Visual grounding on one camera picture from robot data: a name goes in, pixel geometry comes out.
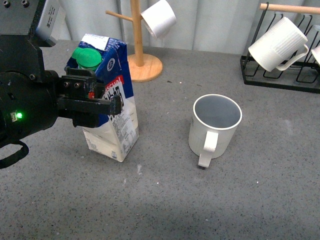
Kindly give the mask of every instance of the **mug rim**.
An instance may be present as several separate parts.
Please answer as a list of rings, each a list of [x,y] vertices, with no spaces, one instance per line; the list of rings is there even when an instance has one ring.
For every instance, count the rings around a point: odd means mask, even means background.
[[[214,127],[214,126],[210,126],[210,125],[204,123],[204,122],[198,117],[198,115],[197,115],[197,113],[196,113],[196,104],[197,104],[197,102],[198,102],[200,99],[205,98],[205,97],[209,97],[209,96],[221,97],[221,98],[227,99],[227,100],[231,101],[233,104],[235,104],[236,107],[237,107],[237,108],[239,109],[239,111],[240,111],[239,120],[238,120],[235,124],[233,124],[232,126],[228,126],[228,127]],[[211,94],[206,94],[206,95],[203,95],[203,96],[198,97],[198,99],[195,100],[195,102],[194,102],[194,104],[193,104],[192,110],[193,110],[194,116],[196,117],[196,119],[197,119],[201,124],[205,125],[206,127],[210,128],[210,129],[213,129],[213,130],[229,130],[229,129],[233,129],[233,128],[235,128],[236,126],[238,126],[239,123],[240,123],[241,120],[242,120],[242,110],[241,110],[240,106],[239,106],[234,100],[232,100],[231,98],[229,98],[229,97],[227,97],[227,96],[224,96],[224,95],[221,95],[221,94],[213,94],[213,93],[211,93]]]

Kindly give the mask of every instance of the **white mug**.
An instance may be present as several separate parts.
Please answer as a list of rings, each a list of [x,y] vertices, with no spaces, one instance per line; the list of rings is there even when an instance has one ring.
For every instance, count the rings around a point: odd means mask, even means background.
[[[289,18],[283,17],[264,35],[262,35],[248,50],[256,62],[265,70],[271,72],[273,69],[284,71],[303,56],[307,55],[309,48],[305,44],[307,37]],[[305,48],[300,53],[286,62],[301,47]]]
[[[163,38],[176,24],[177,18],[166,0],[160,0],[141,13],[149,33],[156,39]]]
[[[226,96],[207,94],[194,102],[188,141],[199,166],[209,167],[225,152],[241,119],[241,108]]]

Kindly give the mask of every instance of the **speckled surface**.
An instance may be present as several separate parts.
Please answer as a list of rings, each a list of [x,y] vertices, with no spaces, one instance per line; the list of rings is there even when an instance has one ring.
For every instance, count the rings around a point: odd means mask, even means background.
[[[44,49],[46,69],[62,75],[77,44]],[[68,119],[25,138],[29,155],[0,171],[0,239],[320,239],[320,95],[244,85],[239,55],[144,51],[164,68],[133,84],[140,137],[124,162],[90,151]],[[188,134],[210,93],[243,119],[202,170]]]

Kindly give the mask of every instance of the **white curtain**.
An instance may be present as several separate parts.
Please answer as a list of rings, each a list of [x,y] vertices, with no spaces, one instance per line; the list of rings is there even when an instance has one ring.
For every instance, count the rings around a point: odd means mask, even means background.
[[[143,12],[158,0],[141,0]],[[105,14],[106,10],[131,16],[130,0],[59,0],[66,11],[60,38],[80,41],[97,34],[134,44],[132,23]],[[154,39],[142,24],[144,46],[243,54],[258,25],[262,0],[167,0],[177,23],[164,39]],[[269,0],[270,4],[320,7],[319,0]],[[268,12],[263,21],[272,19]],[[292,21],[298,14],[284,13]]]

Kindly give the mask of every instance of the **screw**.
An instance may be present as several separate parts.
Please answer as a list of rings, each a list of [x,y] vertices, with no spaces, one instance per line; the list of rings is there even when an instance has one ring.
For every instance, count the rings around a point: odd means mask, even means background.
[[[30,75],[29,75],[29,78],[30,78],[32,81],[34,81],[34,80],[37,79],[36,75],[34,75],[34,74],[30,74]]]
[[[27,8],[30,5],[28,0],[22,0],[21,4],[23,5],[24,8]]]
[[[3,1],[3,6],[7,9],[9,8],[11,3],[9,1]]]
[[[80,84],[79,82],[76,82],[76,83],[74,84],[74,87],[75,87],[76,89],[80,88],[80,86],[81,86],[81,84]]]

